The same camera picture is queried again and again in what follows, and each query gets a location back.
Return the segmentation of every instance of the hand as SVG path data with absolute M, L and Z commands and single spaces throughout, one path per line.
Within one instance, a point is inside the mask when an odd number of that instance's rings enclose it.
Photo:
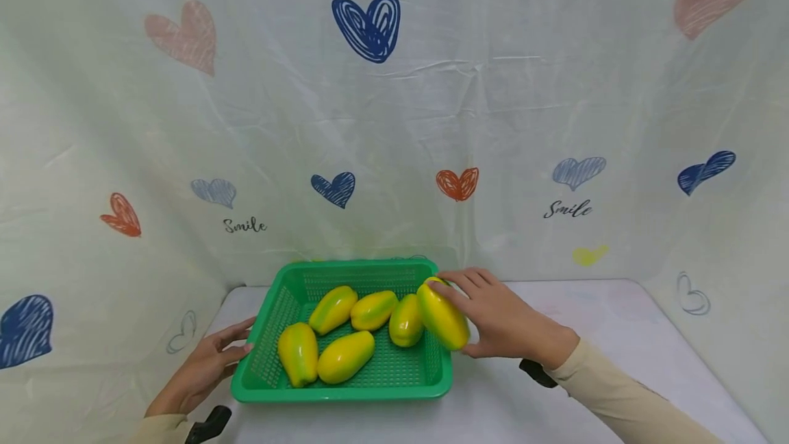
M 463 297 L 446 284 L 428 283 L 479 330 L 479 342 L 463 347 L 463 354 L 473 358 L 525 358 L 555 370 L 580 341 L 574 330 L 531 308 L 487 269 L 447 271 L 438 277 L 457 284 L 468 295 Z
M 233 375 L 238 361 L 249 353 L 250 344 L 224 348 L 234 341 L 245 340 L 254 323 L 255 318 L 250 318 L 199 341 L 195 351 L 151 403 L 145 416 L 187 415 L 197 408 L 219 382 Z

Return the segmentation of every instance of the yellow papaya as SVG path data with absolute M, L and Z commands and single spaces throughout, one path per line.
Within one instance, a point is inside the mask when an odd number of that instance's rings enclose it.
M 395 292 L 371 293 L 359 299 L 350 310 L 350 325 L 358 331 L 375 331 L 389 320 L 392 311 L 397 307 Z
M 410 293 L 400 300 L 389 318 L 389 337 L 402 347 L 414 346 L 422 337 L 425 325 L 419 315 L 419 300 Z
M 448 284 L 440 278 L 431 276 L 416 290 L 419 300 L 419 315 L 429 330 L 442 345 L 448 350 L 459 350 L 468 343 L 471 335 L 468 331 L 466 316 L 449 300 L 432 291 L 427 283 L 441 282 Z
M 318 358 L 318 377 L 327 384 L 346 382 L 373 357 L 374 351 L 375 339 L 369 331 L 340 337 Z
M 310 315 L 310 327 L 323 336 L 339 325 L 346 323 L 350 310 L 356 304 L 359 295 L 349 286 L 338 286 L 323 295 L 318 306 Z
M 293 387 L 304 387 L 318 378 L 318 340 L 306 323 L 287 326 L 277 341 L 279 361 Z

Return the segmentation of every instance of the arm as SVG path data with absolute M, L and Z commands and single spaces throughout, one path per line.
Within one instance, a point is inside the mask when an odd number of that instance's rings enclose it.
M 129 444 L 184 444 L 191 429 L 186 415 L 145 417 Z
M 245 340 L 255 318 L 204 337 L 173 374 L 145 412 L 130 444 L 185 444 L 193 423 L 186 416 L 205 401 L 219 382 L 233 375 L 251 345 L 231 346 Z
M 720 443 L 709 430 L 633 380 L 584 340 L 559 368 L 546 372 L 625 444 Z
M 473 358 L 534 360 L 571 397 L 590 409 L 625 444 L 720 443 L 673 404 L 622 372 L 570 328 L 529 307 L 487 269 L 439 273 L 454 288 L 430 282 L 477 326 L 479 342 L 463 347 Z

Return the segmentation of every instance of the wrist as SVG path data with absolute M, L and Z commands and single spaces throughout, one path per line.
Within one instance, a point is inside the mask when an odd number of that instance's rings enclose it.
M 551 321 L 551 324 L 543 331 L 538 346 L 535 346 L 532 360 L 546 370 L 555 371 L 570 358 L 581 339 L 571 328 L 555 321 Z
M 145 412 L 145 417 L 159 415 L 180 415 L 183 412 L 184 402 L 187 397 L 179 391 L 165 386 L 162 392 L 156 395 Z

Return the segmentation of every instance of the white curtain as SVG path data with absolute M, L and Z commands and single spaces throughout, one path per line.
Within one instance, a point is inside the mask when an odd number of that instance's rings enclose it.
M 420 254 L 643 284 L 779 442 L 788 12 L 0 0 L 0 440 L 118 442 L 229 289 Z

